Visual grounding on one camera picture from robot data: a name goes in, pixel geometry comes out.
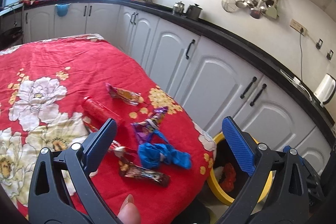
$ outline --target silver bolt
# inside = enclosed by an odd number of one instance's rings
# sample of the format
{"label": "silver bolt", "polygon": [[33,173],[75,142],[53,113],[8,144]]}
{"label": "silver bolt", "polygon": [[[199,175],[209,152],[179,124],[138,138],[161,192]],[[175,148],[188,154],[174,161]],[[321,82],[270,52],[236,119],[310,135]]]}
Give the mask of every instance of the silver bolt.
{"label": "silver bolt", "polygon": [[72,150],[78,150],[81,148],[81,144],[80,143],[74,143],[72,146],[71,146],[71,149]]}
{"label": "silver bolt", "polygon": [[258,144],[258,148],[259,148],[260,150],[266,150],[266,149],[267,149],[267,145],[264,144],[264,143],[260,143],[260,144]]}
{"label": "silver bolt", "polygon": [[292,155],[297,155],[297,151],[294,149],[294,148],[291,148],[289,150],[289,152],[292,154]]}
{"label": "silver bolt", "polygon": [[48,148],[45,147],[45,148],[42,148],[42,149],[41,149],[41,154],[45,154],[45,153],[47,153],[47,152],[48,152]]}

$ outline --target red cylindrical object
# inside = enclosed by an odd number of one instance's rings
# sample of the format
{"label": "red cylindrical object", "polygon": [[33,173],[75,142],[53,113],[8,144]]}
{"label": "red cylindrical object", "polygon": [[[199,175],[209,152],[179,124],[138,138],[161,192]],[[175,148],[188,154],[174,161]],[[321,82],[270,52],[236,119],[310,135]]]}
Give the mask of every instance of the red cylindrical object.
{"label": "red cylindrical object", "polygon": [[121,126],[125,120],[122,119],[118,114],[109,110],[107,107],[101,103],[93,100],[91,96],[86,96],[82,102],[83,109],[94,119],[101,123],[105,123],[109,118],[112,118],[117,123],[117,126]]}

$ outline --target white appliance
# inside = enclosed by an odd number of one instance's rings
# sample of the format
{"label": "white appliance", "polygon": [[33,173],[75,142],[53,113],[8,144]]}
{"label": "white appliance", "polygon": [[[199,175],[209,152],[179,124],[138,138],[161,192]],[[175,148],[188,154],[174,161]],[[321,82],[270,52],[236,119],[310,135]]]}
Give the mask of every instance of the white appliance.
{"label": "white appliance", "polygon": [[316,98],[320,101],[321,107],[328,104],[336,91],[336,80],[329,74],[326,74],[319,87],[314,92]]}

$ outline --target wall socket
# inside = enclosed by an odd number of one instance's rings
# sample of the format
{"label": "wall socket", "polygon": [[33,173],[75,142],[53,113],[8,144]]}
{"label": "wall socket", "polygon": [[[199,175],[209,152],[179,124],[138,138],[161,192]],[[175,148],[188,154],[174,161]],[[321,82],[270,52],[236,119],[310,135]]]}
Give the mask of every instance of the wall socket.
{"label": "wall socket", "polygon": [[301,32],[301,28],[303,28],[302,35],[305,37],[307,35],[307,29],[303,27],[300,23],[295,21],[294,19],[291,20],[291,23],[289,24],[294,30],[297,30],[298,32]]}

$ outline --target fingernail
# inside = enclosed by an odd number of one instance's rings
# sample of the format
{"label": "fingernail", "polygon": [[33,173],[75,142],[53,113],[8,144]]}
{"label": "fingernail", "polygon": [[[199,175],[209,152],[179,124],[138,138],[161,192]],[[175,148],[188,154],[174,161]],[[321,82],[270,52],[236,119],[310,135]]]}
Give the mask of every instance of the fingernail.
{"label": "fingernail", "polygon": [[134,203],[134,198],[131,194],[129,194],[127,198],[124,200],[123,204],[120,207],[120,210],[122,210],[126,206],[127,203]]}

